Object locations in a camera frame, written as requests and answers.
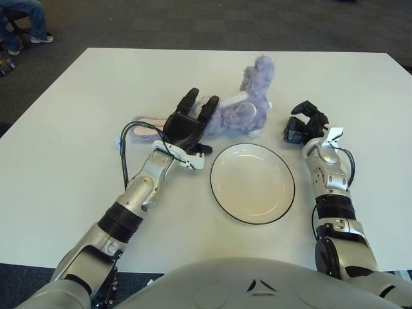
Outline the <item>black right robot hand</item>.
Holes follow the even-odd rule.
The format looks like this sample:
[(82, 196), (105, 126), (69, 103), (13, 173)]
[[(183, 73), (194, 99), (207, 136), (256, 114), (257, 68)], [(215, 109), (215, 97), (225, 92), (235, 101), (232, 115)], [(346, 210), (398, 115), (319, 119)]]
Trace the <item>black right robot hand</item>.
[[(313, 138), (324, 136), (326, 124), (329, 124), (327, 116), (308, 100), (296, 105), (291, 111), (292, 116), (288, 119), (283, 132), (283, 140), (290, 144), (306, 144)], [(303, 114), (309, 118), (307, 123), (296, 115)]]

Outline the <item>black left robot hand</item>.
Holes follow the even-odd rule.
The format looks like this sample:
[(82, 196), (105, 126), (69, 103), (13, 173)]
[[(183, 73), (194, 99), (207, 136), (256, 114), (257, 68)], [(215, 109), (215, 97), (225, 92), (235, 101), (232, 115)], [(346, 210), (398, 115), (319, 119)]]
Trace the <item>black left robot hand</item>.
[(168, 138), (168, 143), (183, 149), (187, 154), (203, 153), (210, 155), (212, 147), (203, 145), (200, 140), (205, 132), (209, 120), (216, 111), (220, 98), (213, 95), (206, 104), (201, 107), (198, 118), (189, 115), (196, 102), (199, 89), (192, 88), (177, 105), (163, 126), (163, 132)]

